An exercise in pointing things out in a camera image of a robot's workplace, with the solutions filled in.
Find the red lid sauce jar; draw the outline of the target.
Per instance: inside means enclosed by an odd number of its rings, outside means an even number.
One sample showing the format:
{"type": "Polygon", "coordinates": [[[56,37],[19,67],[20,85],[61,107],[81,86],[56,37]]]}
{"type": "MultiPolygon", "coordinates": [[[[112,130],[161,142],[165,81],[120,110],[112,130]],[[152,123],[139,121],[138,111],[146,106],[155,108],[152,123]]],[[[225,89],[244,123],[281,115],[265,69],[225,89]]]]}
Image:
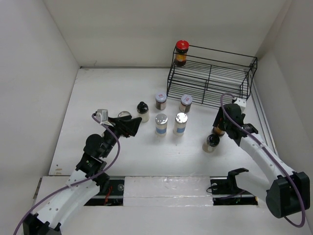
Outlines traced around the red lid sauce jar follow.
{"type": "Polygon", "coordinates": [[[183,67],[186,64],[186,56],[189,50],[189,43],[186,40],[179,40],[175,46],[175,59],[176,66],[183,67]]]}
{"type": "Polygon", "coordinates": [[[225,134],[224,125],[223,124],[216,124],[213,126],[212,133],[218,135],[219,137],[225,134]]]}

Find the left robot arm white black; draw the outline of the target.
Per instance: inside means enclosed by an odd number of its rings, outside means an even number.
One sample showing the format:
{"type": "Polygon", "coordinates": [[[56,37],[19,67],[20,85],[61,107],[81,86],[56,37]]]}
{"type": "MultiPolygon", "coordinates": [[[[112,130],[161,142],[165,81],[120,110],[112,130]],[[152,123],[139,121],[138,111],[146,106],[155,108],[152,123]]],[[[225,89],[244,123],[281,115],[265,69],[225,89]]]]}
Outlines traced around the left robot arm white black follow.
{"type": "Polygon", "coordinates": [[[43,198],[21,220],[25,235],[60,235],[65,224],[95,195],[104,194],[110,186],[106,173],[111,165],[105,162],[114,146],[121,150],[120,137],[134,137],[142,122],[131,115],[102,122],[99,112],[92,118],[105,128],[102,135],[86,139],[83,155],[66,184],[43,198]]]}

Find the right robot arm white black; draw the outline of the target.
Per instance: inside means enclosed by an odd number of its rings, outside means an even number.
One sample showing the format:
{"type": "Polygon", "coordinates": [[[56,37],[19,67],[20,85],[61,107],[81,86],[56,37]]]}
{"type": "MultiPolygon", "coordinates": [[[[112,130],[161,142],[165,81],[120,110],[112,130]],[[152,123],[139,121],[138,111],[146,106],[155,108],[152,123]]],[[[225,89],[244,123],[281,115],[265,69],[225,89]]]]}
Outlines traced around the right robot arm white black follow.
{"type": "Polygon", "coordinates": [[[244,123],[240,105],[231,103],[219,108],[214,127],[218,127],[235,141],[265,174],[261,179],[248,169],[239,168],[228,173],[226,187],[232,193],[245,190],[265,201],[276,218],[286,218],[310,208],[310,179],[304,172],[296,172],[281,161],[264,143],[252,124],[244,123]]]}

